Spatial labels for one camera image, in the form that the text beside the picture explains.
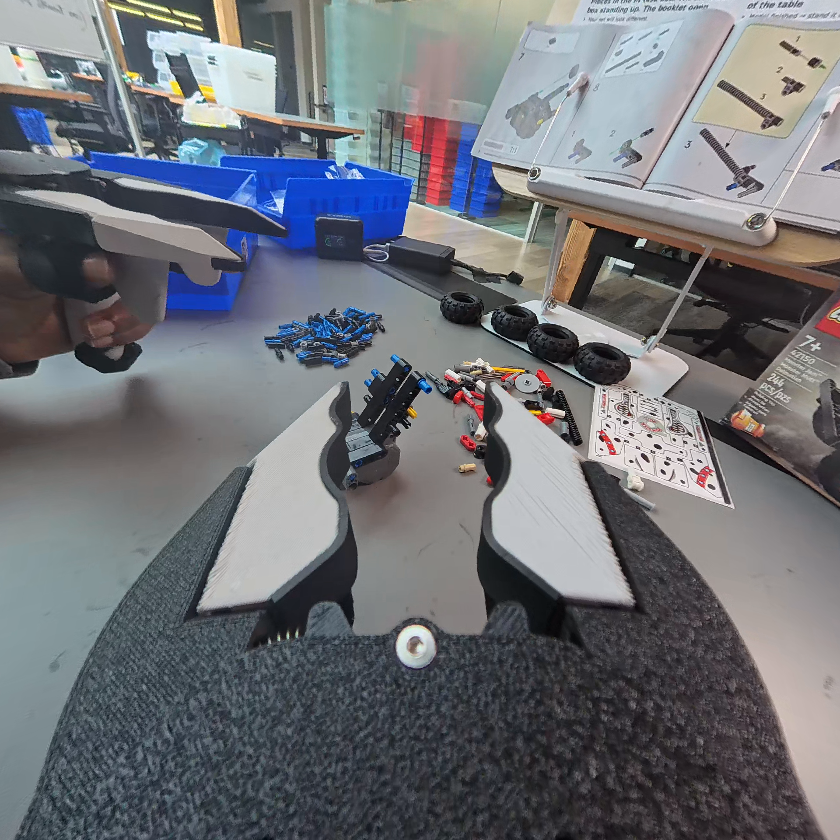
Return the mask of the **black office chairs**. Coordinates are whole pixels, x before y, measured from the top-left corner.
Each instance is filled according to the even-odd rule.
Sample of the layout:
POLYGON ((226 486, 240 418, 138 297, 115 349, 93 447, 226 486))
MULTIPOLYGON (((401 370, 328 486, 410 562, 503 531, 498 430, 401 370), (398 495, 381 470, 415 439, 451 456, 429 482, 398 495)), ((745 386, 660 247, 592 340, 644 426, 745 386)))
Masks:
POLYGON ((61 104, 56 116, 56 135, 77 144, 85 152, 120 154, 134 152, 130 130, 115 117, 107 89, 101 82, 83 88, 90 102, 73 100, 61 104))

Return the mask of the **person's left hand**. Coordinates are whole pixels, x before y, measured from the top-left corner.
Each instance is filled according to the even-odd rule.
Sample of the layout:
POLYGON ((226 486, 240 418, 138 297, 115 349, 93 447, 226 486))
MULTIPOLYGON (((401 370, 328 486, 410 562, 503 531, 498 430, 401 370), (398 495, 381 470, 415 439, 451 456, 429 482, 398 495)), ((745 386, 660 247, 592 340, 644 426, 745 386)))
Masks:
POLYGON ((67 325, 64 303, 29 284, 18 264, 18 241, 1 234, 2 378, 31 375, 44 359, 78 343, 110 349, 141 341, 151 330, 115 297, 111 305, 67 325))

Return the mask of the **toy sticker sheet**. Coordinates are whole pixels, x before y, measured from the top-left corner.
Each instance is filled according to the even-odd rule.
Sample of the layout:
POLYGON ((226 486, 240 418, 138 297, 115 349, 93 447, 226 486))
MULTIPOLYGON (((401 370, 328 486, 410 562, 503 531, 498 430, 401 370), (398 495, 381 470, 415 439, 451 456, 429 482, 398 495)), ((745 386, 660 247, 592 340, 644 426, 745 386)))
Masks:
POLYGON ((587 454, 646 484, 734 508, 705 416, 667 398, 597 385, 587 454))

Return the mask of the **stack of red blue bins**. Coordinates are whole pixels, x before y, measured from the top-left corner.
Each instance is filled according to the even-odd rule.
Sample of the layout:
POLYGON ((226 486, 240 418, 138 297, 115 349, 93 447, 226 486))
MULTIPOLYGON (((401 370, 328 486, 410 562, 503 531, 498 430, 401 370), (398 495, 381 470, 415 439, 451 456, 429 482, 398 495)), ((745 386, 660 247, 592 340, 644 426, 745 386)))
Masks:
POLYGON ((472 122, 380 109, 366 129, 369 163, 407 177, 415 203, 472 220, 497 217, 503 191, 492 163, 472 154, 478 131, 472 122))

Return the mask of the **black power adapter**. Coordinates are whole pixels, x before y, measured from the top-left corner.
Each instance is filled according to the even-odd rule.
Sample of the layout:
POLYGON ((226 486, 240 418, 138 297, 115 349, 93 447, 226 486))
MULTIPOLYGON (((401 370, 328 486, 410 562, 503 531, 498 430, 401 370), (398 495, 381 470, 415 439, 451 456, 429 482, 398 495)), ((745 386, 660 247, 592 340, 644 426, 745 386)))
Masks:
POLYGON ((442 276, 452 270, 456 249, 401 236, 388 244, 387 254, 388 262, 394 266, 442 276))

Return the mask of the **white book stand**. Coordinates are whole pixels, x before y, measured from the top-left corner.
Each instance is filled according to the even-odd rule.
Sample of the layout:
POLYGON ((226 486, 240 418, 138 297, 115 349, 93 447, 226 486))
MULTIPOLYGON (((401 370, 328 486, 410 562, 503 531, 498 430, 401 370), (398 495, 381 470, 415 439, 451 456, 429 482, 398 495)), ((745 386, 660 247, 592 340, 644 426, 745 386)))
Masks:
MULTIPOLYGON (((778 226, 760 206, 725 202, 714 198, 684 198, 637 190, 625 185, 584 178, 560 170, 529 173, 528 189, 535 196, 571 200, 640 220, 682 228, 707 237, 720 237, 744 245, 764 246, 776 239, 778 226)), ((575 330, 583 343, 603 340, 627 354, 632 370, 624 384, 650 396, 665 396, 688 372, 688 363, 667 348, 658 348, 695 279, 709 260, 710 249, 699 254, 682 288, 658 330, 647 338, 635 338, 628 332, 590 318, 570 303, 549 300, 530 301, 543 321, 565 325, 575 330)))

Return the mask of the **large blue plastic bin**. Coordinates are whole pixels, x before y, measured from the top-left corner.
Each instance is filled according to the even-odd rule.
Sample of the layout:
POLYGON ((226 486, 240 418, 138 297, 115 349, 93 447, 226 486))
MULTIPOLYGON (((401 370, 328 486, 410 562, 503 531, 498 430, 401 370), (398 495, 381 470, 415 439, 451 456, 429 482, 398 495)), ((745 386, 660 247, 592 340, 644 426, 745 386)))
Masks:
MULTIPOLYGON (((152 180, 176 191, 201 193, 238 205, 257 208, 257 178, 251 170, 188 164, 174 161, 140 159, 120 154, 90 152, 71 157, 93 170, 134 180, 152 180)), ((169 275, 167 308, 169 310, 229 312, 238 295, 244 273, 224 272, 211 287, 197 285, 176 270, 169 275)))

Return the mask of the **toy set cardboard box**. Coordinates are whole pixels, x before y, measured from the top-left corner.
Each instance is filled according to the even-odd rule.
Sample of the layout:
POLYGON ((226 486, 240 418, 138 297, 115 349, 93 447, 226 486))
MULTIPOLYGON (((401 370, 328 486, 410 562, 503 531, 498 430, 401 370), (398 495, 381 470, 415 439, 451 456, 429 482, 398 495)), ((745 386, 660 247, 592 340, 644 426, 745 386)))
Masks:
POLYGON ((749 389, 714 423, 715 435, 771 459, 839 502, 838 290, 800 327, 749 389))

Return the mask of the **black office chair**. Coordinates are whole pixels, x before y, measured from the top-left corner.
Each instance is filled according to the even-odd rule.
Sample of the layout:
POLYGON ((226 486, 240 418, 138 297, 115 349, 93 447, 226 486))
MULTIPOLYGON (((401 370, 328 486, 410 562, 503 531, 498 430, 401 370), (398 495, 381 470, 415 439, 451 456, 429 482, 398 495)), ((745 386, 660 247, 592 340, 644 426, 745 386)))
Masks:
POLYGON ((672 327, 667 334, 701 344, 698 354, 701 358, 717 358, 722 352, 730 351, 740 361, 763 366, 771 362, 772 356, 752 343, 748 332, 764 328, 788 333, 777 321, 802 327, 830 295, 822 287, 730 264, 703 268, 692 289, 700 294, 700 299, 694 302, 695 308, 714 308, 723 312, 726 320, 714 329, 672 327))

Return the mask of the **black rubber toy tyre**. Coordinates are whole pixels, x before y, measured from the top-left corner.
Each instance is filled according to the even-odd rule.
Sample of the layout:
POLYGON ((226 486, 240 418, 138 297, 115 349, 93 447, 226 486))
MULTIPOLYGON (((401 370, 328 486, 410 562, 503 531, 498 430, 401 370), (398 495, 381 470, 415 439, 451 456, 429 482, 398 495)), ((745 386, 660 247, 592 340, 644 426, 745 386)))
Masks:
POLYGON ((580 376, 597 385, 623 382, 632 370, 631 359, 626 353, 600 342, 580 346, 574 354, 573 365, 580 376))
POLYGON ((532 327, 526 344, 532 355, 552 364, 571 362, 580 348, 576 333, 551 322, 541 322, 532 327))
POLYGON ((538 316, 518 304, 500 307, 490 315, 490 326, 494 333, 513 342, 527 342, 529 333, 538 325, 538 316))
POLYGON ((444 319, 458 325, 479 323, 484 309, 481 298, 462 290, 445 294, 439 302, 439 310, 444 319))

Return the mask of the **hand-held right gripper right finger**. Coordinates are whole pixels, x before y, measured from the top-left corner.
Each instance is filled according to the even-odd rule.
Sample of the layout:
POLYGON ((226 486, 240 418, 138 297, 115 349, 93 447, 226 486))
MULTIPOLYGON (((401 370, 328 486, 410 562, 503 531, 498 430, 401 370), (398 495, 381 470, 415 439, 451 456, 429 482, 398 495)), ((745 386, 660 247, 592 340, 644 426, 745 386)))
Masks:
POLYGON ((583 459, 501 385, 485 392, 490 494, 480 522, 488 614, 524 608, 533 631, 557 631, 568 607, 632 611, 636 598, 583 459))

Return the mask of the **building instruction booklet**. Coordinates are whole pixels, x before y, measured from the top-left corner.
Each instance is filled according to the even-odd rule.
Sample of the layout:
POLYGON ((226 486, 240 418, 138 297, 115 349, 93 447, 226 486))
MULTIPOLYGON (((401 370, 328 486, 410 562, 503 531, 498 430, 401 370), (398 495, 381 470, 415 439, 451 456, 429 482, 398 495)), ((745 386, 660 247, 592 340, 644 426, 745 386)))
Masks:
POLYGON ((531 24, 472 154, 837 234, 838 2, 589 2, 531 24))

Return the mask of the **partly built toy model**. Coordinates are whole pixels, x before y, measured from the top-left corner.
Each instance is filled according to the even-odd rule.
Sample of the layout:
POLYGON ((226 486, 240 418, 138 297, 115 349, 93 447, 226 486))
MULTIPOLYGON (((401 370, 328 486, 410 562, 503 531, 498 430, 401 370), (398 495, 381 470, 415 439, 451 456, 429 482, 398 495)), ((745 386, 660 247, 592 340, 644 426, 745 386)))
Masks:
POLYGON ((364 410, 351 415, 344 438, 350 461, 345 489, 370 486, 393 475, 401 460, 397 439, 417 417, 413 403, 419 394, 433 391, 404 358, 393 355, 392 362, 385 374, 371 372, 365 381, 364 410))

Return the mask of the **black coil spring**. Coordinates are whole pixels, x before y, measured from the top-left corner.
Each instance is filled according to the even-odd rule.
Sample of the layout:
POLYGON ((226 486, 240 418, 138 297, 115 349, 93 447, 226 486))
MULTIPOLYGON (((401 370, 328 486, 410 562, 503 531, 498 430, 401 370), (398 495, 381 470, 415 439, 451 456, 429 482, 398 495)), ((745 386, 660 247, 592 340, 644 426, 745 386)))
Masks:
POLYGON ((563 413, 562 422, 565 424, 566 433, 565 438, 568 439, 575 447, 580 447, 583 444, 583 437, 575 421, 571 407, 566 399, 565 393, 561 389, 554 391, 552 397, 553 408, 563 413))

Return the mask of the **pile of mixed toy parts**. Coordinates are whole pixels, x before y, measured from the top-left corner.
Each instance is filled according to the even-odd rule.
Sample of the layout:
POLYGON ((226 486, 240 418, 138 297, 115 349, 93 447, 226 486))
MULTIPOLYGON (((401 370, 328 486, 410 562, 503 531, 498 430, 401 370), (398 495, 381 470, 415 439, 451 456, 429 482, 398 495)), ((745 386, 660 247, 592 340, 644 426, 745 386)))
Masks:
POLYGON ((554 387, 545 370, 499 367, 476 360, 447 369, 441 377, 430 371, 425 373, 425 377, 453 405, 468 407, 467 430, 460 437, 460 445, 475 459, 483 459, 487 454, 489 433, 485 424, 485 402, 489 384, 492 383, 500 385, 531 416, 572 445, 567 438, 564 439, 563 413, 552 405, 554 391, 559 388, 554 387))

